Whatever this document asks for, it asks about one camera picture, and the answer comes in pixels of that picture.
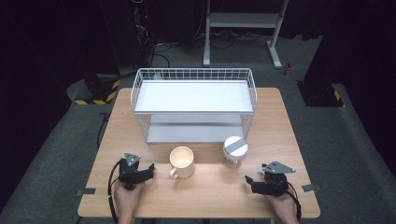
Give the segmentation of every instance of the dark background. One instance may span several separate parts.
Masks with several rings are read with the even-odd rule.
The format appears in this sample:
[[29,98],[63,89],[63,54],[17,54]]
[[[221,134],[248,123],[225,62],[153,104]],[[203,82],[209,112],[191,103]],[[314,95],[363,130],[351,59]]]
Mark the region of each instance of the dark background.
[[[152,6],[149,15],[156,36],[187,42],[193,39],[202,15],[202,1],[169,0],[165,5],[163,1],[157,5],[156,1],[145,2]],[[95,74],[122,75],[117,46],[119,50],[129,50],[123,52],[127,56],[130,53],[130,64],[126,66],[144,66],[145,62],[133,54],[138,48],[133,44],[133,27],[125,28],[131,43],[123,35],[109,32],[111,27],[103,10],[106,1],[1,1],[0,4],[3,208],[72,103],[66,95],[67,87]],[[232,3],[213,0],[212,5],[214,11],[258,12],[259,8],[265,11],[280,8],[279,1],[269,0]],[[292,0],[280,36],[302,35],[309,39],[324,35],[307,75],[315,82],[346,86],[366,132],[395,174],[394,15],[395,4],[390,0]],[[127,23],[124,27],[131,26],[133,21]],[[112,42],[114,39],[119,41],[117,46]]]

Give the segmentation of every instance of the white mug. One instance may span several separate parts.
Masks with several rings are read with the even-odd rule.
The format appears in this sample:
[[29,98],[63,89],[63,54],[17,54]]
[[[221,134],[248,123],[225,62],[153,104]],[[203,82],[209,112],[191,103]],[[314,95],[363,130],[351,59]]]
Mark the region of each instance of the white mug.
[[194,154],[188,147],[177,147],[172,150],[169,156],[172,170],[169,178],[188,177],[194,173]]

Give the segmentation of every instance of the metal shelf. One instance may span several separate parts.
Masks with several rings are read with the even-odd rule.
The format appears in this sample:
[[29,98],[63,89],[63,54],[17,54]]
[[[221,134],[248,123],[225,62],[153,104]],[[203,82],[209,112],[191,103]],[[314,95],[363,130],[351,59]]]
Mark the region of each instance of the metal shelf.
[[248,136],[257,104],[247,68],[146,68],[131,106],[148,143],[223,143]]
[[210,27],[276,28],[277,17],[277,13],[211,13]]
[[210,67],[210,27],[242,27],[242,28],[271,28],[274,29],[272,39],[267,42],[268,50],[276,69],[282,64],[277,56],[275,44],[279,30],[285,16],[289,0],[283,0],[279,13],[218,13],[210,12],[210,0],[207,0],[204,67]]

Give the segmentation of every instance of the jar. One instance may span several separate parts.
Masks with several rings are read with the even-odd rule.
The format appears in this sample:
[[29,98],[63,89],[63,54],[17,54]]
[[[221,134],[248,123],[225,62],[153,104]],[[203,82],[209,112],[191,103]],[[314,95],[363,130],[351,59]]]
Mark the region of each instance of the jar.
[[223,153],[225,156],[225,163],[229,167],[239,167],[242,159],[244,159],[248,153],[248,143],[243,137],[229,137],[224,142]]

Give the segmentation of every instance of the white shelf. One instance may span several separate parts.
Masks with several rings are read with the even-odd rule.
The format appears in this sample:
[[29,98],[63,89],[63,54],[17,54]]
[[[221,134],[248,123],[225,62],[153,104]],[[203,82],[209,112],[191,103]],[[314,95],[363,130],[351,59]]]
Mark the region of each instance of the white shelf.
[[245,80],[144,80],[135,113],[252,113]]
[[276,28],[278,13],[216,13],[210,14],[210,27]]
[[240,116],[228,115],[227,120],[225,118],[218,120],[218,118],[218,116],[205,115],[201,123],[196,115],[182,117],[152,115],[147,142],[223,143],[230,136],[244,136]]

